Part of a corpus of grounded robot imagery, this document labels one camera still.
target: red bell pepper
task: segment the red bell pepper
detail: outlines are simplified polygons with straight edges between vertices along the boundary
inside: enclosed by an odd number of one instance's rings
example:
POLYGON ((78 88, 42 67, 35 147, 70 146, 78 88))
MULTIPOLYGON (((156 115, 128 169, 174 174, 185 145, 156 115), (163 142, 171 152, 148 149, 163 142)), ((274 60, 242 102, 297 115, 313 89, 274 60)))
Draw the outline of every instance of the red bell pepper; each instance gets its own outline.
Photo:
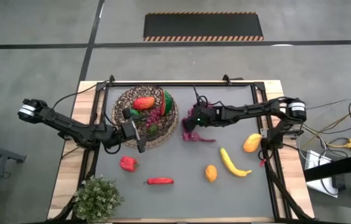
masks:
POLYGON ((147 184, 174 184, 174 180, 168 177, 156 177, 156 178, 149 178, 146 181, 147 184))
POLYGON ((129 156, 123 156, 120 159, 120 167, 124 169, 125 171, 128 172, 134 172, 138 166, 138 162, 136 159, 129 157, 129 156))

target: cable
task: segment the cable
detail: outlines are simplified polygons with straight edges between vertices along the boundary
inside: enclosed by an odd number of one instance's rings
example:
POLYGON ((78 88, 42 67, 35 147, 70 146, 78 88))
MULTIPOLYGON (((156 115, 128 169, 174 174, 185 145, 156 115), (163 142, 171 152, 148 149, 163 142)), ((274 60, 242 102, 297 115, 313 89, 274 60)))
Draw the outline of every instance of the cable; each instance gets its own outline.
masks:
POLYGON ((310 140, 308 140, 308 142, 306 142, 301 148, 304 148, 306 147, 316 136, 318 136, 319 134, 334 134, 334 133, 341 133, 341 132, 344 132, 344 131, 348 131, 350 128, 347 128, 345 130, 341 130, 341 131, 334 131, 334 132, 331 132, 331 133, 323 133, 324 131, 327 131, 327 130, 330 130, 332 128, 335 128, 340 122, 342 122, 345 118, 347 117, 350 117, 351 118, 351 110, 350 110, 350 107, 351 107, 351 102, 349 104, 349 113, 346 114, 345 116, 341 117, 340 119, 334 121, 333 123, 330 123, 328 124, 326 127, 322 128, 320 131, 316 131, 310 127, 308 127, 307 125, 304 125, 306 130, 311 130, 311 133, 314 135, 314 137, 312 137, 310 140))
POLYGON ((78 149, 78 148, 80 148, 80 147, 78 146, 78 147, 72 149, 71 151, 68 151, 67 153, 65 153, 64 155, 62 155, 61 159, 63 159, 65 156, 69 155, 70 153, 76 151, 76 149, 78 149))
POLYGON ((120 147, 121 147, 121 144, 119 144, 118 149, 116 151, 114 151, 114 152, 110 152, 106 147, 104 147, 103 149, 105 150, 106 153, 113 155, 113 154, 116 154, 116 153, 119 152, 120 147))
MULTIPOLYGON (((225 106, 225 105, 223 104, 223 102, 220 101, 220 100, 217 101, 217 102, 215 102, 215 103, 208 103, 207 97, 204 96, 204 95, 199 95, 198 92, 197 92, 197 90, 196 90, 196 88, 195 88, 195 85, 193 85, 192 87, 194 88, 194 91, 195 91, 197 103, 201 103, 201 102, 202 102, 202 103, 204 103, 205 107, 207 107, 208 105, 210 105, 210 106, 215 106, 215 105, 217 105, 217 104, 220 103, 224 108, 226 108, 226 109, 228 109, 228 110, 233 110, 233 111, 244 111, 244 110, 246 110, 246 109, 244 109, 244 108, 231 108, 231 107, 227 107, 227 106, 225 106)), ((277 97, 277 98, 274 98, 274 99, 269 100, 268 103, 272 104, 272 103, 274 103, 276 100, 280 100, 280 99, 292 99, 292 98, 286 97, 286 96, 280 96, 280 97, 277 97)))
POLYGON ((287 146, 287 147, 291 147, 292 149, 295 149, 295 150, 299 150, 296 146, 291 146, 291 145, 289 145, 289 144, 285 144, 285 143, 283 143, 283 145, 284 146, 287 146))
POLYGON ((111 123, 113 126, 119 126, 118 124, 115 124, 114 122, 112 122, 112 120, 110 120, 110 118, 108 117, 108 115, 106 115, 106 110, 104 108, 102 108, 103 110, 103 115, 105 116, 105 118, 109 121, 109 123, 111 123))
MULTIPOLYGON (((322 156, 325 156, 325 153, 327 152, 327 150, 328 151, 330 151, 330 152, 333 152, 333 151, 337 151, 337 150, 330 150, 328 147, 326 147, 326 149, 320 154, 320 156, 319 156, 319 160, 318 160, 318 166, 320 166, 321 164, 320 164, 320 161, 321 161, 321 157, 322 156)), ((344 154, 345 154, 345 157, 344 158, 348 158, 348 154, 347 153, 345 153, 345 152, 343 152, 344 154)), ((325 186, 325 184, 324 184, 324 180, 323 179, 321 179, 321 184, 322 184, 322 186, 323 186, 323 188, 325 189, 325 191, 328 193, 328 194, 330 194, 330 195, 337 195, 337 194, 333 194, 333 193, 331 193, 331 192, 329 192, 328 190, 327 190, 327 188, 326 188, 326 186, 325 186)))
MULTIPOLYGON (((76 92, 76 93, 72 93, 72 94, 69 94, 69 95, 66 95, 64 97, 62 97, 61 99, 59 99, 57 102, 54 103, 52 109, 51 109, 51 115, 54 117, 55 119, 55 114, 54 114, 54 109, 55 107, 64 99, 68 98, 68 97, 71 97, 71 96, 75 96, 75 95, 78 95, 78 94, 81 94, 81 93, 84 93, 88 90, 91 90, 92 88, 96 87, 97 85, 99 84, 102 84, 102 83, 106 83, 110 80, 106 80, 106 81, 103 81, 103 82, 97 82, 95 85, 91 86, 91 87, 88 87, 87 89, 83 90, 83 91, 80 91, 80 92, 76 92)), ((78 128, 89 128, 91 125, 90 124, 86 124, 86 125, 83 125, 83 126, 77 126, 77 125, 74 125, 75 127, 78 127, 78 128)))
POLYGON ((339 100, 339 101, 335 101, 335 102, 331 102, 331 103, 326 103, 324 105, 320 105, 320 106, 313 106, 311 108, 306 108, 306 110, 311 110, 311 109, 316 109, 316 108, 321 108, 323 106, 328 106, 328 105, 333 105, 335 103, 341 103, 341 102, 346 102, 347 100, 351 100, 351 97, 350 98, 347 98, 347 99, 344 99, 344 100, 339 100))
MULTIPOLYGON (((318 138, 321 140, 321 142, 325 142, 321 137, 318 136, 318 138)), ((301 138, 299 138, 299 139, 297 140, 297 148, 299 149, 300 156, 301 156, 305 161, 307 161, 307 158, 302 154, 302 150, 301 150, 301 148, 300 148, 300 140, 301 140, 301 138)))
MULTIPOLYGON (((262 154, 262 153, 263 153, 262 149, 260 149, 260 151, 258 151, 258 153, 257 153, 258 159, 261 161, 264 160, 264 156, 263 157, 260 156, 260 154, 262 154)), ((273 156, 274 156, 274 151, 272 151, 272 153, 271 153, 271 155, 269 155, 268 159, 271 159, 273 156)))
POLYGON ((320 116, 322 116, 326 111, 329 111, 329 110, 332 109, 333 107, 338 106, 338 105, 341 105, 342 103, 347 102, 347 101, 348 101, 348 100, 345 100, 345 101, 342 101, 342 102, 340 102, 340 103, 337 103, 337 104, 335 104, 335 105, 333 105, 333 106, 330 106, 330 107, 326 108, 324 111, 322 111, 322 112, 316 117, 316 119, 319 118, 320 116))

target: purple cloth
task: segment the purple cloth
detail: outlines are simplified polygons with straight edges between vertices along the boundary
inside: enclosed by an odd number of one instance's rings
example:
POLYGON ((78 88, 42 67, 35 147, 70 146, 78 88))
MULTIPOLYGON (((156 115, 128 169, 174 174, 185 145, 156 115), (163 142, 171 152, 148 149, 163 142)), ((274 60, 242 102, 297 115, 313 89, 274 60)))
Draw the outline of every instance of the purple cloth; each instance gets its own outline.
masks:
MULTIPOLYGON (((182 120, 187 119, 188 117, 192 116, 192 109, 188 110, 188 115, 185 118, 182 118, 182 120)), ((204 139, 199 136, 199 134, 196 131, 191 131, 187 132, 184 127, 184 132, 182 133, 182 140, 184 141, 201 141, 201 142, 215 142, 215 139, 204 139)))

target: banana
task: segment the banana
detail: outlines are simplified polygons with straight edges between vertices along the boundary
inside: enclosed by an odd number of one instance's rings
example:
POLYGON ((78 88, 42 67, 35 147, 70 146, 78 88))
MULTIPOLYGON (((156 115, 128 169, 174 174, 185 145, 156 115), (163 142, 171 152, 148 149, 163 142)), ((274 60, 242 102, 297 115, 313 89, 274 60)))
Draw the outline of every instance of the banana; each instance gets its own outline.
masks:
POLYGON ((228 155, 228 153, 223 147, 220 149, 220 155, 225 167, 227 167, 228 171, 230 171, 233 175, 237 177, 246 177, 249 173, 251 173, 251 170, 248 170, 248 171, 238 170, 233 165, 230 159, 230 156, 228 155))

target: gray tabletop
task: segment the gray tabletop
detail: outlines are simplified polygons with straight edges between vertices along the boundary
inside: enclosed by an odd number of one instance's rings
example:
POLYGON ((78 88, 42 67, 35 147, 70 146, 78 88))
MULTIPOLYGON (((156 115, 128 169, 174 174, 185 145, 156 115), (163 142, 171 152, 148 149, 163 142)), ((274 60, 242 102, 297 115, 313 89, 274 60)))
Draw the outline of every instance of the gray tabletop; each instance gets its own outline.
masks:
MULTIPOLYGON (((110 89, 107 113, 128 88, 110 89)), ((179 108, 179 122, 196 103, 192 87, 166 87, 179 108)), ((209 101, 222 100, 226 105, 252 104, 250 87, 198 87, 209 101)), ((162 144, 140 154, 124 144, 119 153, 109 155, 100 149, 96 175, 116 180, 125 202, 114 218, 210 218, 210 217, 272 217, 266 173, 259 167, 257 151, 246 153, 241 146, 252 133, 258 132, 255 119, 244 119, 225 128, 197 128, 197 132, 216 143, 185 142, 182 127, 162 144), (247 177, 232 175, 220 158, 224 147, 238 169, 252 170, 247 177), (134 173, 119 166, 122 156, 131 156, 140 166, 134 173), (210 184, 205 168, 213 164, 218 177, 210 184), (174 185, 144 185, 151 177, 170 177, 174 185)))

